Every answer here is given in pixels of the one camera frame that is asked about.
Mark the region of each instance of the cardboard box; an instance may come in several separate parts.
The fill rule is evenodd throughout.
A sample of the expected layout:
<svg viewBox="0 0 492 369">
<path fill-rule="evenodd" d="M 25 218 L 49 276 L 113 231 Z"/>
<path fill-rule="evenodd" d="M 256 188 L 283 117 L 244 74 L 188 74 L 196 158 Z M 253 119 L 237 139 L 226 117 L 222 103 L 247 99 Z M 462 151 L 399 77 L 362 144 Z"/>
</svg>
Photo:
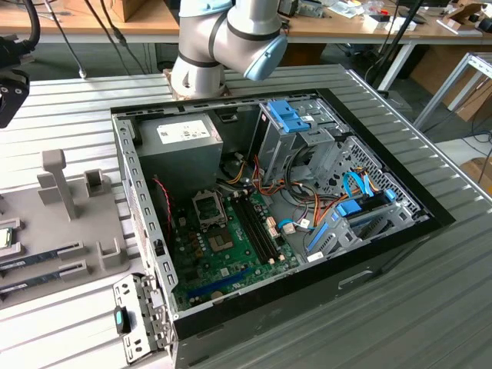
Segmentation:
<svg viewBox="0 0 492 369">
<path fill-rule="evenodd" d="M 144 4 L 146 0 L 105 0 L 105 5 L 108 10 L 109 16 L 113 19 L 116 15 L 121 22 L 126 22 L 136 13 L 137 10 Z M 75 10 L 84 14 L 91 15 L 91 11 L 88 9 L 84 0 L 64 0 L 63 5 L 68 10 Z M 98 13 L 99 17 L 103 19 L 106 24 L 104 13 L 102 12 L 101 2 L 99 0 L 91 1 L 91 5 Z"/>
<path fill-rule="evenodd" d="M 467 161 L 460 166 L 461 170 L 464 171 L 468 177 L 473 179 L 475 182 L 478 181 L 482 168 L 484 167 L 485 158 L 475 158 Z M 479 183 L 488 194 L 492 194 L 492 158 L 489 158 L 487 166 L 485 167 L 484 176 Z"/>
</svg>

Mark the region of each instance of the motherboard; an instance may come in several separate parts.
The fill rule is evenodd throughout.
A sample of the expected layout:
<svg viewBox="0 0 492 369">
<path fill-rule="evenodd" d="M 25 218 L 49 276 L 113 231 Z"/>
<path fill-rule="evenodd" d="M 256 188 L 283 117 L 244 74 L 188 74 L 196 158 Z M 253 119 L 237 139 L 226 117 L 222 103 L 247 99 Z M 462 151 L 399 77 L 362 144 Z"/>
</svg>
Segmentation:
<svg viewBox="0 0 492 369">
<path fill-rule="evenodd" d="M 184 203 L 175 216 L 173 263 L 179 282 L 174 296 L 181 311 L 299 265 L 260 194 L 216 196 L 223 207 L 209 196 L 202 204 Z M 218 224 L 204 228 L 201 217 L 216 218 Z"/>
</svg>

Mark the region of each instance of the sticker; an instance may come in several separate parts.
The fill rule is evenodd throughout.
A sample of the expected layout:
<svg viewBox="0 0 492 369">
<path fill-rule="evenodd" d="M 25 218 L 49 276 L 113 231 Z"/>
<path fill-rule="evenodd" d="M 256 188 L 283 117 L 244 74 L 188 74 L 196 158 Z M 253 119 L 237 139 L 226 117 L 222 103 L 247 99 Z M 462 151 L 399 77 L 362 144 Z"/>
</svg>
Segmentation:
<svg viewBox="0 0 492 369">
<path fill-rule="evenodd" d="M 312 254 L 312 255 L 308 256 L 307 261 L 312 263 L 313 261 L 316 261 L 316 260 L 322 259 L 322 258 L 323 258 L 323 253 L 321 251 L 319 251 L 316 254 Z"/>
<path fill-rule="evenodd" d="M 25 264 L 25 261 L 18 261 L 17 263 L 12 263 L 12 264 L 0 267 L 0 271 L 6 271 L 7 269 L 19 267 L 19 266 L 24 265 L 24 264 Z"/>
<path fill-rule="evenodd" d="M 26 288 L 26 287 L 28 287 L 28 285 L 26 283 L 18 284 L 17 286 L 13 286 L 10 288 L 5 288 L 3 290 L 0 290 L 0 294 L 6 294 L 7 292 L 12 292 L 15 290 L 21 290 L 22 288 Z"/>
<path fill-rule="evenodd" d="M 164 145 L 210 137 L 203 121 L 184 121 L 171 125 L 159 125 L 157 132 Z"/>
</svg>

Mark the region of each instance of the desk leg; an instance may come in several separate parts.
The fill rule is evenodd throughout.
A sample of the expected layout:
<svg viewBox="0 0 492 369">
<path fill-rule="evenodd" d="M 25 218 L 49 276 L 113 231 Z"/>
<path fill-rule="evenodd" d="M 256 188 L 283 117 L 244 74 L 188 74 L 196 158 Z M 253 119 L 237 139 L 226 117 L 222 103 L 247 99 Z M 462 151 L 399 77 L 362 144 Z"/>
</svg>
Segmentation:
<svg viewBox="0 0 492 369">
<path fill-rule="evenodd" d="M 454 98 L 454 100 L 447 106 L 447 110 L 454 111 L 454 109 L 456 109 L 456 107 L 461 103 L 461 100 L 463 100 L 465 96 L 468 96 L 471 89 L 478 83 L 478 80 L 482 75 L 484 74 L 481 71 L 477 71 L 477 73 L 470 78 L 470 81 L 468 81 L 466 86 L 464 86 L 458 95 L 456 95 L 456 98 Z"/>
<path fill-rule="evenodd" d="M 444 96 L 453 88 L 456 82 L 460 79 L 463 73 L 468 68 L 468 62 L 472 57 L 471 53 L 467 53 L 457 65 L 457 67 L 451 72 L 449 77 L 447 77 L 446 81 L 444 81 L 443 85 L 437 90 L 436 94 L 433 98 L 427 103 L 424 110 L 420 113 L 420 115 L 414 121 L 414 127 L 420 129 L 427 119 L 434 113 L 436 107 L 439 105 L 441 101 L 443 101 Z"/>
<path fill-rule="evenodd" d="M 391 64 L 390 69 L 387 71 L 383 81 L 381 81 L 381 84 L 377 88 L 378 91 L 387 91 L 391 87 L 391 84 L 403 68 L 411 52 L 414 50 L 414 47 L 415 45 L 413 44 L 405 44 L 401 47 L 397 57 L 393 60 L 393 64 Z"/>
</svg>

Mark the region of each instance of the ram slot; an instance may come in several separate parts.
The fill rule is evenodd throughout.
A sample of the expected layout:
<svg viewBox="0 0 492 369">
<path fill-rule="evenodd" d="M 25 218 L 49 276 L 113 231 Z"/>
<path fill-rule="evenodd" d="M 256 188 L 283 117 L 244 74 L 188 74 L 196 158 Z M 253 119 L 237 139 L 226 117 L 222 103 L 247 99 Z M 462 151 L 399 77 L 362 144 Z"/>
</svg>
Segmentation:
<svg viewBox="0 0 492 369">
<path fill-rule="evenodd" d="M 248 240 L 253 245 L 258 260 L 262 264 L 267 264 L 270 259 L 276 259 L 278 252 L 263 224 L 258 219 L 251 202 L 245 198 L 239 198 L 231 200 L 231 203 Z"/>
</svg>

